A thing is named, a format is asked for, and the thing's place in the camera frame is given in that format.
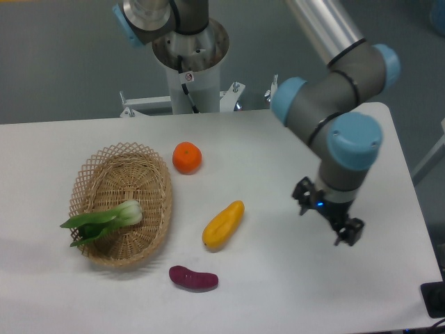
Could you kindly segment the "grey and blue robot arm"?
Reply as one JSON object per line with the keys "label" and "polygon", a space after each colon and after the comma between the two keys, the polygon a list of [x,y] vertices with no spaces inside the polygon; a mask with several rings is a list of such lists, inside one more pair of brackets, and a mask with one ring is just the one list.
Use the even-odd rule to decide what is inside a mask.
{"label": "grey and blue robot arm", "polygon": [[[294,77],[271,88],[272,112],[321,161],[317,178],[301,179],[293,198],[301,212],[323,216],[338,242],[353,245],[364,222],[348,211],[382,144],[379,124],[357,107],[394,84],[400,61],[388,46],[369,44],[339,1],[288,7],[329,71],[318,83]],[[119,1],[113,14],[131,44],[152,46],[174,113],[222,110],[218,66],[229,38],[207,1]]]}

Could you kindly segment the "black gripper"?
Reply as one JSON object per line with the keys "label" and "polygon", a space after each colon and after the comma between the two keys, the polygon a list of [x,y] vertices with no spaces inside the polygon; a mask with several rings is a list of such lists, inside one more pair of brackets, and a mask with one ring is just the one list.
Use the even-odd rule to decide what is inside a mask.
{"label": "black gripper", "polygon": [[349,209],[354,202],[357,191],[337,191],[331,188],[315,189],[314,183],[308,178],[302,178],[292,193],[292,198],[300,206],[299,215],[315,209],[337,232],[335,246],[340,243],[354,246],[361,238],[364,222],[358,218],[349,217]]}

